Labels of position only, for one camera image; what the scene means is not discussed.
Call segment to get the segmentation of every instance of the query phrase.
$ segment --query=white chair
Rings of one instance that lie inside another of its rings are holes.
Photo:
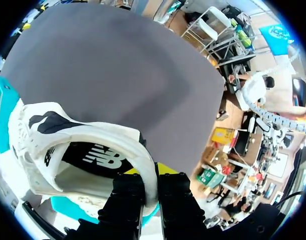
[[[214,30],[210,25],[208,25],[203,19],[202,17],[207,14],[207,13],[211,13],[212,15],[214,15],[223,25],[224,25],[224,30],[222,30],[220,33],[217,32],[216,30]],[[207,35],[209,35],[209,37],[211,38],[211,41],[208,44],[204,44],[204,40],[198,36],[198,34],[196,34],[195,32],[193,32],[191,29],[194,26],[199,26],[203,32],[205,32]],[[185,36],[185,34],[190,34],[192,35],[196,40],[198,40],[203,46],[204,48],[200,51],[203,52],[205,49],[207,49],[207,47],[209,47],[214,41],[217,41],[219,36],[224,33],[229,27],[231,27],[231,21],[230,19],[225,16],[224,13],[222,13],[219,9],[217,9],[214,6],[211,6],[208,10],[206,10],[201,16],[199,16],[199,18],[191,25],[188,27],[188,29],[183,33],[183,36]]]

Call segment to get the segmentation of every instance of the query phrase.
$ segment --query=gray mat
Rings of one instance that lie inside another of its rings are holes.
[[[164,26],[99,4],[52,6],[25,30],[2,76],[24,103],[139,129],[156,162],[191,174],[223,92],[217,70]]]

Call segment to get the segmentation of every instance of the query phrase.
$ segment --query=black cable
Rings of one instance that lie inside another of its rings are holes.
[[[285,202],[286,200],[292,198],[293,196],[302,195],[302,194],[303,194],[303,191],[294,192],[291,195],[288,195],[287,197],[283,198],[281,201],[279,201],[278,203],[274,204],[273,206],[277,207],[277,206],[281,205],[283,202]]]

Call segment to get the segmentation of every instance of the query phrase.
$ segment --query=green box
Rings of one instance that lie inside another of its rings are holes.
[[[212,179],[207,183],[207,186],[210,188],[215,188],[217,187],[224,179],[224,175],[216,173]]]
[[[197,176],[197,179],[203,184],[207,185],[212,180],[215,174],[216,172],[211,169],[204,169],[203,173]]]

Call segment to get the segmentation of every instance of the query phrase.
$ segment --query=yellow tape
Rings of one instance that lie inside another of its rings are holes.
[[[29,29],[31,25],[29,23],[24,24],[23,30]]]
[[[157,166],[158,166],[158,172],[159,172],[160,175],[167,174],[167,173],[168,174],[177,174],[178,173],[177,171],[171,169],[170,167],[168,167],[168,166],[166,166],[166,165],[164,165],[160,162],[157,163]],[[132,168],[129,171],[125,172],[124,174],[135,174],[135,173],[139,174],[139,172],[136,169]]]

